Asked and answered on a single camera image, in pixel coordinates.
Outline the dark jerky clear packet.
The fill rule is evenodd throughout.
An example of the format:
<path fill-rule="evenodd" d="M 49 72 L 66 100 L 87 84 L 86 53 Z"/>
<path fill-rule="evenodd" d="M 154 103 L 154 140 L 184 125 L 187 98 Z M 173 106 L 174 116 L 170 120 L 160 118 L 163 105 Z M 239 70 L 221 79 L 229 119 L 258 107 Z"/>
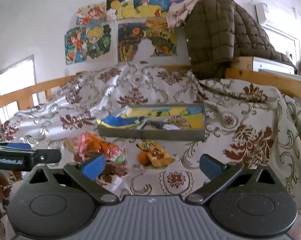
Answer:
<path fill-rule="evenodd" d="M 103 170 L 102 174 L 124 177 L 128 174 L 128 169 L 123 164 L 117 164 L 108 161 L 106 162 L 105 169 Z"/>

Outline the orange snack clear bag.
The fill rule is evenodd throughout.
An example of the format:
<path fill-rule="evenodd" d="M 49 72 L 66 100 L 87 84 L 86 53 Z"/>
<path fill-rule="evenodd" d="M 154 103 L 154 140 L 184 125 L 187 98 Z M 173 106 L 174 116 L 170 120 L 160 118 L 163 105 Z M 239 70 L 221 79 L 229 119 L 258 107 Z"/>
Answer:
<path fill-rule="evenodd" d="M 125 162 L 126 150 L 124 148 L 120 148 L 96 134 L 82 133 L 78 142 L 75 157 L 79 162 L 84 162 L 98 154 L 103 155 L 106 161 L 112 161 L 116 164 L 124 164 Z"/>

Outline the small orange fruit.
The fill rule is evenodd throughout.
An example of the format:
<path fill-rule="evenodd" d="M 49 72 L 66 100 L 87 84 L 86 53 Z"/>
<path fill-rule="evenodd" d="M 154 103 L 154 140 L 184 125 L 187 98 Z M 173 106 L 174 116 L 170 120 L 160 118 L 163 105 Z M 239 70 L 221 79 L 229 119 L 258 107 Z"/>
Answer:
<path fill-rule="evenodd" d="M 138 162 L 142 166 L 151 165 L 151 160 L 149 159 L 146 151 L 142 151 L 138 154 Z"/>

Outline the gold brown candy wrapper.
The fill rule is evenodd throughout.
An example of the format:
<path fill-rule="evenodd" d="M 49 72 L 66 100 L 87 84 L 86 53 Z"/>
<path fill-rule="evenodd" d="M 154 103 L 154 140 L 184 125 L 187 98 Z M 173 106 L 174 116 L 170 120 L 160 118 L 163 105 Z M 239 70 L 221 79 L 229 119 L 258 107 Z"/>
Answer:
<path fill-rule="evenodd" d="M 175 162 L 166 150 L 157 142 L 152 140 L 143 140 L 137 144 L 137 147 L 142 151 L 146 151 L 151 161 L 151 165 L 155 168 L 161 168 Z"/>

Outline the nut bar clear packet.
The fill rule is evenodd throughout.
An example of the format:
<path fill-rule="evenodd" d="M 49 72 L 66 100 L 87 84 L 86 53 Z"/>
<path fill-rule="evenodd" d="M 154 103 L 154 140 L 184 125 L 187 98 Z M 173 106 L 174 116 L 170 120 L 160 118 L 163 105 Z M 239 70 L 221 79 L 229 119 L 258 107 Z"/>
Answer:
<path fill-rule="evenodd" d="M 169 120 L 169 122 L 173 125 L 175 125 L 176 127 L 180 128 L 181 130 L 189 130 L 191 129 L 190 124 L 187 122 L 187 120 L 185 118 L 183 118 L 182 116 L 172 116 Z"/>

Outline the dark blue stick packet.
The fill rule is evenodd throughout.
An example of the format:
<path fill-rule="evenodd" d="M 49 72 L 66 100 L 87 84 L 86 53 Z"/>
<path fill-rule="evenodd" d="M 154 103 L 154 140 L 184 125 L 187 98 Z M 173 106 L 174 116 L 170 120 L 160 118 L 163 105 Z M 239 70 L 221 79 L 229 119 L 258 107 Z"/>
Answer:
<path fill-rule="evenodd" d="M 149 130 L 166 130 L 166 131 L 179 131 L 180 128 L 176 127 L 175 125 L 164 122 L 164 121 L 147 121 L 144 129 Z"/>

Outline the rice cracker square packet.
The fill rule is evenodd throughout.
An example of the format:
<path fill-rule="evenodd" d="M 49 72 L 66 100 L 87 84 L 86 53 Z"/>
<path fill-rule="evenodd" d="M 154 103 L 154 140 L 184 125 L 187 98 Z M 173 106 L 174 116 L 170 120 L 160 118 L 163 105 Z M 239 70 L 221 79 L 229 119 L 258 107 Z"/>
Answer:
<path fill-rule="evenodd" d="M 64 141 L 64 147 L 69 150 L 70 152 L 76 154 L 83 153 L 83 151 L 86 148 L 86 137 L 84 134 L 75 136 L 75 137 L 69 137 L 65 139 Z"/>

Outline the grey tray with painted liner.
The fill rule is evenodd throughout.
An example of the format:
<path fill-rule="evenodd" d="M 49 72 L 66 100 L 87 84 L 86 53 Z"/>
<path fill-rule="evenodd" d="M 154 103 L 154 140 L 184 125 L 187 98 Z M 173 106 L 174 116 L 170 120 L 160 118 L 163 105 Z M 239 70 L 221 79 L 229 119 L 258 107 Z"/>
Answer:
<path fill-rule="evenodd" d="M 128 105 L 97 119 L 102 137 L 201 141 L 205 135 L 203 104 Z"/>

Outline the anime girl poster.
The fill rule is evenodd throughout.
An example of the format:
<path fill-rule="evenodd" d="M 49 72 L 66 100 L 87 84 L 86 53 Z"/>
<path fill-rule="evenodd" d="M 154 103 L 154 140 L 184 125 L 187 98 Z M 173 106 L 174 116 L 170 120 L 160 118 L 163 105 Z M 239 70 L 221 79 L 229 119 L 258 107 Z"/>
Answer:
<path fill-rule="evenodd" d="M 71 65 L 87 61 L 86 28 L 75 27 L 64 35 L 65 63 Z"/>

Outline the blond boy poster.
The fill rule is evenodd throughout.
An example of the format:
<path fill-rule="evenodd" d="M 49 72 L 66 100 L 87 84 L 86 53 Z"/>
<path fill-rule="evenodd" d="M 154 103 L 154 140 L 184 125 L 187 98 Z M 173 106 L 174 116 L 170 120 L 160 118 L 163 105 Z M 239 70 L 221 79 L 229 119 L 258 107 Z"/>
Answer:
<path fill-rule="evenodd" d="M 87 61 L 106 62 L 114 57 L 113 27 L 100 24 L 86 29 Z"/>

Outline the olive quilted down jacket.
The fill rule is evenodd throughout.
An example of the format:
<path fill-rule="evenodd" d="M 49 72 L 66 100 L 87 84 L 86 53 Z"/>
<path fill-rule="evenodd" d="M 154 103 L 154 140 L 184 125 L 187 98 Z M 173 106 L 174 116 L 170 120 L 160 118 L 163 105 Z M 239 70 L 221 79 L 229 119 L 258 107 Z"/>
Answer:
<path fill-rule="evenodd" d="M 223 78 L 235 57 L 252 56 L 292 66 L 261 25 L 234 0 L 200 0 L 183 24 L 197 79 Z"/>

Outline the orange haired chibi poster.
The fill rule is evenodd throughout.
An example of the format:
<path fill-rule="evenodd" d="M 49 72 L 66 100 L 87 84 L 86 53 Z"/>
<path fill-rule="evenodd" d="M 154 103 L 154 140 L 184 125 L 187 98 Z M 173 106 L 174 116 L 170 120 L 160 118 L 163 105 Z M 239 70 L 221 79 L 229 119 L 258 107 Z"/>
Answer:
<path fill-rule="evenodd" d="M 79 26 L 93 26 L 106 22 L 106 20 L 106 2 L 100 2 L 81 7 L 78 9 L 76 15 L 76 25 Z"/>

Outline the white air conditioner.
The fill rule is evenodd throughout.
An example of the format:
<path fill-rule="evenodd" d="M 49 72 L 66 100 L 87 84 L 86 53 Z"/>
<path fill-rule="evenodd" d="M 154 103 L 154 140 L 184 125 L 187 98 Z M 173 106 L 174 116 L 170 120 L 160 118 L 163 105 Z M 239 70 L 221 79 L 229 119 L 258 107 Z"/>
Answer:
<path fill-rule="evenodd" d="M 255 5 L 255 9 L 258 22 L 264 27 L 288 32 L 296 25 L 295 13 L 284 5 L 260 2 Z"/>

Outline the pink floral cloth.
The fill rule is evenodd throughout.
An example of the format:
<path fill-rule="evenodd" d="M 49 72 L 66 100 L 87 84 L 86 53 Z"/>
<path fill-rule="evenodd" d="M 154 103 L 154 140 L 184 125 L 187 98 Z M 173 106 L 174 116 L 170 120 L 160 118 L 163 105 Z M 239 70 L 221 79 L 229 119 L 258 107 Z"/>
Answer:
<path fill-rule="evenodd" d="M 166 15 L 168 28 L 173 30 L 185 23 L 187 16 L 193 11 L 200 0 L 184 0 L 181 3 L 172 3 Z"/>

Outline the yellow moon cartoon poster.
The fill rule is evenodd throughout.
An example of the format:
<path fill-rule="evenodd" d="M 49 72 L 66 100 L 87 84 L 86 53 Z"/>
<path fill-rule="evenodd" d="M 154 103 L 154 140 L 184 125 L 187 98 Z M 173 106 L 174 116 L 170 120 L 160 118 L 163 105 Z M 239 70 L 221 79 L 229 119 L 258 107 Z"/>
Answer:
<path fill-rule="evenodd" d="M 133 0 L 106 0 L 107 21 L 134 17 Z"/>

